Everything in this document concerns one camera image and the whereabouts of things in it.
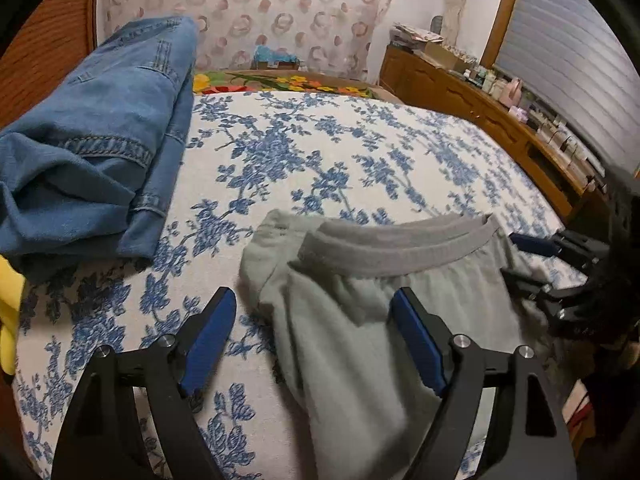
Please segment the grey-green sweat pants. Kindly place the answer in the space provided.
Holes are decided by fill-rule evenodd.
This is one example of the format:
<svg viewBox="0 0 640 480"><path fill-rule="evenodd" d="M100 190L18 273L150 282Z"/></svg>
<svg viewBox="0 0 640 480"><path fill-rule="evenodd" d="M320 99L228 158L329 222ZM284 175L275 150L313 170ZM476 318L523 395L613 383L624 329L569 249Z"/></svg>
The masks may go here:
<svg viewBox="0 0 640 480"><path fill-rule="evenodd" d="M409 287L426 310L480 346L529 344L555 397L572 382L544 316L512 299L502 271L541 276L491 214L445 214L360 226L274 210L243 252L250 306L272 326L282 375L309 420L322 479L398 479L416 456L439 400L390 320Z"/></svg>

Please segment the long wooden sideboard cabinet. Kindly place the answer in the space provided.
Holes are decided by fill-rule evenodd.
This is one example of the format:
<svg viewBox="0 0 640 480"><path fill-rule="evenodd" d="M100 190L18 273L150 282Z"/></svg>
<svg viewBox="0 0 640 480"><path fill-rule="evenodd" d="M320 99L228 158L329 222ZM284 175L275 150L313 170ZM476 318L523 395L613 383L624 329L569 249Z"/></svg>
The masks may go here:
<svg viewBox="0 0 640 480"><path fill-rule="evenodd" d="M378 80L408 105L463 118L480 127L525 170L571 226L606 221L608 208L596 185L570 170L570 162L553 145L472 84L391 44L386 47Z"/></svg>

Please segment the pink bottle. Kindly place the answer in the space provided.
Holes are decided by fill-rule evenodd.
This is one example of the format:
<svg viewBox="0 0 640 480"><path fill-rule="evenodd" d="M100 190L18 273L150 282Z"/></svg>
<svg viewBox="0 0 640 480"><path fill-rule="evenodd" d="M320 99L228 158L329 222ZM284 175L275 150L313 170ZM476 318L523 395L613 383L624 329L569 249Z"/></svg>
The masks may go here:
<svg viewBox="0 0 640 480"><path fill-rule="evenodd" d="M522 97L523 81L520 78L511 79L503 88L498 101L507 108L518 106Z"/></svg>

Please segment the yellow cloth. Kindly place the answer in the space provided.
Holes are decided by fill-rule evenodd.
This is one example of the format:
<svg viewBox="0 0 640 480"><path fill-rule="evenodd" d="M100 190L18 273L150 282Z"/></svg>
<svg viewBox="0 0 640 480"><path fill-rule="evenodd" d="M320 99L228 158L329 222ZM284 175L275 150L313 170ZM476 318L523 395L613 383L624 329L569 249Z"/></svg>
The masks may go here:
<svg viewBox="0 0 640 480"><path fill-rule="evenodd" d="M15 374L16 337L24 285L24 276L0 257L1 369L9 376Z"/></svg>

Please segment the grey roller window shutter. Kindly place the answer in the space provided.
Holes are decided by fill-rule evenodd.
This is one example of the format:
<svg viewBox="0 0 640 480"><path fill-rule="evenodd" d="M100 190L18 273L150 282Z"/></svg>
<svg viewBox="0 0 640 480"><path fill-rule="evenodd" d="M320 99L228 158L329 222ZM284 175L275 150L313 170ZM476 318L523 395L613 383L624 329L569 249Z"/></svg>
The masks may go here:
<svg viewBox="0 0 640 480"><path fill-rule="evenodd" d="M639 168L639 75L588 0L515 0L496 59L607 162Z"/></svg>

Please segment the cardboard box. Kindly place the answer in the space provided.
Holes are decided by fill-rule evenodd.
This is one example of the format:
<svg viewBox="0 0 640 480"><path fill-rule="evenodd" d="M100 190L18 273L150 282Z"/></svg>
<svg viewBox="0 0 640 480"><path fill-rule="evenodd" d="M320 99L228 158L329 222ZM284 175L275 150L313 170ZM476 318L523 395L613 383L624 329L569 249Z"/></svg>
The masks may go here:
<svg viewBox="0 0 640 480"><path fill-rule="evenodd" d="M465 62L463 58L459 58L442 44L429 42L425 45L423 53L427 62L443 70L453 70L463 74L470 67L469 62Z"/></svg>

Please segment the folded blue denim jeans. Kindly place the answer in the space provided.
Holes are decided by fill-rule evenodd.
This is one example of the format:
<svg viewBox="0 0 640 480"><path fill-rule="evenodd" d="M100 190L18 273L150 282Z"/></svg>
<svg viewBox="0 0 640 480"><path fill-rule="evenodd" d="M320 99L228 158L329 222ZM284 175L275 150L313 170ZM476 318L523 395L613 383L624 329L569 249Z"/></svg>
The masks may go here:
<svg viewBox="0 0 640 480"><path fill-rule="evenodd" d="M32 283L151 259L186 149L198 29L125 25L1 133L1 252Z"/></svg>

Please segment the stack of papers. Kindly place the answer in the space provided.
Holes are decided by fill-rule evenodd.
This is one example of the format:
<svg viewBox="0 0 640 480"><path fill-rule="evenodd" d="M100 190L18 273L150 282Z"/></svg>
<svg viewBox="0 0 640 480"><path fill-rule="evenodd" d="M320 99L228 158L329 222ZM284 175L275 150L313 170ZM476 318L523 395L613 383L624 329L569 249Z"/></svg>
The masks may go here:
<svg viewBox="0 0 640 480"><path fill-rule="evenodd" d="M390 42L397 47L424 51L430 44L441 44L444 38L436 32L395 22L390 29Z"/></svg>

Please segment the colourful flower patterned blanket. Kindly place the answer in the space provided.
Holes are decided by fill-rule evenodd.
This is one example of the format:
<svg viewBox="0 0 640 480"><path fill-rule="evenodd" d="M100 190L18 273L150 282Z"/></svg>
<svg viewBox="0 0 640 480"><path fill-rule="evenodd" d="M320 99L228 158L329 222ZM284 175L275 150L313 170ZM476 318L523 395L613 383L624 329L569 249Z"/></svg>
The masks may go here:
<svg viewBox="0 0 640 480"><path fill-rule="evenodd" d="M301 70L210 70L193 79L193 92L201 96L258 91L319 92L402 104L392 92L375 84Z"/></svg>

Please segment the blue floral white bedspread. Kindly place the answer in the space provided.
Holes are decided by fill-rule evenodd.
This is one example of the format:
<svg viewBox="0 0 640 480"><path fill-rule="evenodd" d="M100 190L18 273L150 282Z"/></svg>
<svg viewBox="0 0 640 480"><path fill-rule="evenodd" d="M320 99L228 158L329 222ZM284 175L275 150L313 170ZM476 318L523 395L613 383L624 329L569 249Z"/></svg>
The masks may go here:
<svg viewBox="0 0 640 480"><path fill-rule="evenodd" d="M194 110L153 262L85 263L25 292L12 388L43 478L91 351L141 348L235 284L271 209L367 226L492 212L539 236L561 225L516 162L459 118L296 92L200 96Z"/></svg>

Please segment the blue item on bed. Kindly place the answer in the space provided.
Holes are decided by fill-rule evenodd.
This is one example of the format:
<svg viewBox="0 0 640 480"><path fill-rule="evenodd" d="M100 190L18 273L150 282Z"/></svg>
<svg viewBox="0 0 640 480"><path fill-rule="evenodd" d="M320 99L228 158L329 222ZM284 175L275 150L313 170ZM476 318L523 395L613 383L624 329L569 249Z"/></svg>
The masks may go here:
<svg viewBox="0 0 640 480"><path fill-rule="evenodd" d="M272 50L261 44L254 51L250 68L252 70L298 70L299 59L285 50Z"/></svg>

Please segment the wooden slatted door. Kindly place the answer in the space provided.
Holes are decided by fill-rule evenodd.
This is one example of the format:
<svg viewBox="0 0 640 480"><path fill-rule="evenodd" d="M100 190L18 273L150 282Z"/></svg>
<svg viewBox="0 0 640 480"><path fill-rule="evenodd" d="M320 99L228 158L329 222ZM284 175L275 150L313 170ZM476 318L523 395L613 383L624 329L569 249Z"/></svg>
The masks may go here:
<svg viewBox="0 0 640 480"><path fill-rule="evenodd" d="M96 0L43 0L1 55L1 125L46 98L98 45Z"/></svg>

